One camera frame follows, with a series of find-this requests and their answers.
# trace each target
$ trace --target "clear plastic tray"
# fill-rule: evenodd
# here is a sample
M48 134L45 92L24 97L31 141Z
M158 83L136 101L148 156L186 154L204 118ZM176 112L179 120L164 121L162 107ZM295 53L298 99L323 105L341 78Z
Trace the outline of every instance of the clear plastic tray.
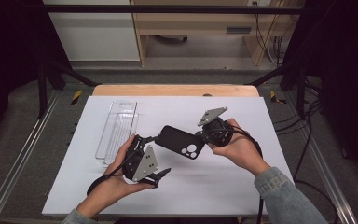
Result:
M103 167L115 160L118 149L135 133L138 124L136 102L113 102L95 158Z

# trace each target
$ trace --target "white wall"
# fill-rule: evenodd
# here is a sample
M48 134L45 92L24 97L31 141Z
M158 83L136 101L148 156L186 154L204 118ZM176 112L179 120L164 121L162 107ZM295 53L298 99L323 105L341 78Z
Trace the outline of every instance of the white wall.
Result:
M128 5L128 0L44 0L45 4ZM132 16L50 13L70 61L139 61Z

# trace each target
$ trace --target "aluminum rail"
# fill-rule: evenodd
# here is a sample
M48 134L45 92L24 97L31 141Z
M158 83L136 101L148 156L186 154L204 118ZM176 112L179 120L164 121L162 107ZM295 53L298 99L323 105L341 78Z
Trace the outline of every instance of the aluminum rail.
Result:
M37 120L33 130L31 131L30 135L28 136L28 139L22 147L19 156L17 157L16 161L8 172L7 177L0 188L0 214L7 202L8 197L10 196L11 191L15 187L23 168L25 167L25 164L27 163L31 153L33 152L37 140L43 132L60 95L61 91L54 91L52 93L49 99L47 112L41 119Z
M285 91L284 95L287 99L287 102L292 107L293 111L296 112L296 100L294 94L292 92ZM305 121L303 121L301 126L305 126L303 129L301 129L301 131L303 133L304 139L307 140L310 130L308 126L306 126ZM327 193L329 194L331 201L337 209L338 216L341 219L341 222L345 224L357 224L358 222L345 198L345 195L342 193L338 182L334 178L333 172L327 165L327 162L325 161L324 156L322 155L322 152L318 148L318 145L316 144L316 141L312 137L312 135L310 136L309 149L312 160L316 166L316 169L319 172L322 181L324 182L324 186L326 187Z
M65 13L197 13L197 14L285 14L300 15L322 11L308 7L229 7L179 5L26 5L21 9Z

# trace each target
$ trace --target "white table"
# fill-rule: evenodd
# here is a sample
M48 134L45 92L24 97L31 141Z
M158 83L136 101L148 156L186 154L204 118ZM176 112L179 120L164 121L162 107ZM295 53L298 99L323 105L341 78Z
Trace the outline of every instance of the white table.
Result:
M95 159L109 106L116 100L136 101L137 133L156 136L164 125L188 133L200 130L198 121L207 109L227 106L222 119L235 118L250 132L265 160L291 176L264 99L261 97L91 96L77 125L43 209L44 215L65 216L85 197L90 184L103 174ZM160 170L172 170L158 189L132 194L102 214L118 217L243 217L257 214L259 194L254 177L206 146L194 160L152 143Z

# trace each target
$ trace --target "sleeve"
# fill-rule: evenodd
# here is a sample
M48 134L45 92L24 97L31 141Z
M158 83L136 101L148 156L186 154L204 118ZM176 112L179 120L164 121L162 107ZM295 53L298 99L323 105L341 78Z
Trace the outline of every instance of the sleeve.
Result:
M63 220L62 224L97 224L98 222L84 217L75 209Z
M278 168L272 167L258 175L255 187L266 203L272 223L327 223L313 203Z

